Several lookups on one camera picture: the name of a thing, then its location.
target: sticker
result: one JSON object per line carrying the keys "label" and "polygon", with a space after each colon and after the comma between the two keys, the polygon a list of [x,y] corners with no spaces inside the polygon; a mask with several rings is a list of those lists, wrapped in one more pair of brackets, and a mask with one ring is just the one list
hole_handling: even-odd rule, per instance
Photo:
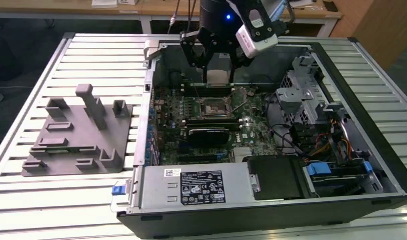
{"label": "sticker", "polygon": [[138,11],[118,11],[120,14],[138,14]]}
{"label": "sticker", "polygon": [[165,169],[164,170],[164,177],[178,177],[181,173],[181,168],[174,169]]}
{"label": "sticker", "polygon": [[251,21],[251,24],[252,24],[252,26],[253,26],[256,29],[264,26],[264,23],[263,23],[261,18],[259,18],[259,19]]}
{"label": "sticker", "polygon": [[221,171],[182,172],[180,175],[180,199],[184,206],[225,203],[225,189]]}

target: metal bracket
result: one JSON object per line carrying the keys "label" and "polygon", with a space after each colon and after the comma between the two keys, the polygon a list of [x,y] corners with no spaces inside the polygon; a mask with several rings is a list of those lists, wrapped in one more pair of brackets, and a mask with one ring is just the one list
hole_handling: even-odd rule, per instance
{"label": "metal bracket", "polygon": [[336,103],[320,103],[316,107],[316,114],[317,114],[317,120],[325,120],[327,119],[327,113],[336,113],[344,108],[343,104],[340,102]]}
{"label": "metal bracket", "polygon": [[276,97],[285,114],[296,114],[301,108],[303,101],[313,99],[311,94],[305,94],[299,88],[279,88]]}
{"label": "metal bracket", "polygon": [[158,40],[146,40],[144,43],[144,58],[146,61],[145,67],[149,66],[149,60],[156,58],[160,55],[160,42]]}
{"label": "metal bracket", "polygon": [[260,187],[257,175],[251,174],[249,175],[249,180],[251,180],[252,192],[259,193],[261,191],[261,187]]}

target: motherboard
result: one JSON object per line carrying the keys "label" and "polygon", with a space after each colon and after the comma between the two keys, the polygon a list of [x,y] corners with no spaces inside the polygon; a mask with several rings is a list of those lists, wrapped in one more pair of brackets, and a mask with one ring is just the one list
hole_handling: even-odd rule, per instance
{"label": "motherboard", "polygon": [[236,163],[247,156],[276,155],[268,94],[252,86],[228,90],[228,96],[208,97],[196,88],[188,97],[181,89],[156,89],[160,165]]}

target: floor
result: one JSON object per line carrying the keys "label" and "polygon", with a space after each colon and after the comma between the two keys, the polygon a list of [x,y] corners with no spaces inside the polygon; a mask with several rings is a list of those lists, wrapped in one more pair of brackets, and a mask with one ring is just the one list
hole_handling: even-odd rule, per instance
{"label": "floor", "polygon": [[[186,22],[178,22],[172,28],[177,34]],[[153,33],[164,34],[168,25],[153,25]],[[56,20],[50,22],[34,19],[0,19],[0,37],[8,42],[21,65],[21,75],[10,81],[0,81],[0,91],[5,97],[0,102],[0,142],[17,117],[22,104],[40,78],[64,33],[140,34],[137,21],[118,20]],[[396,64],[387,71],[407,94],[407,50]]]}

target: white label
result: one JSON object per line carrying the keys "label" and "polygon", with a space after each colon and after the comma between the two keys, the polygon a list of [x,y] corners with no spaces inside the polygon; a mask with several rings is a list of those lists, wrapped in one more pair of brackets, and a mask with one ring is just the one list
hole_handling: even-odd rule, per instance
{"label": "white label", "polygon": [[174,168],[174,169],[165,169],[164,170],[164,177],[178,177],[181,173],[181,168]]}
{"label": "white label", "polygon": [[138,14],[138,11],[118,11],[121,14]]}
{"label": "white label", "polygon": [[252,26],[253,26],[256,29],[264,26],[264,23],[263,23],[261,18],[259,18],[259,19],[251,21],[251,24],[252,24]]}
{"label": "white label", "polygon": [[224,194],[213,194],[210,195],[212,199],[222,199],[224,198]]}

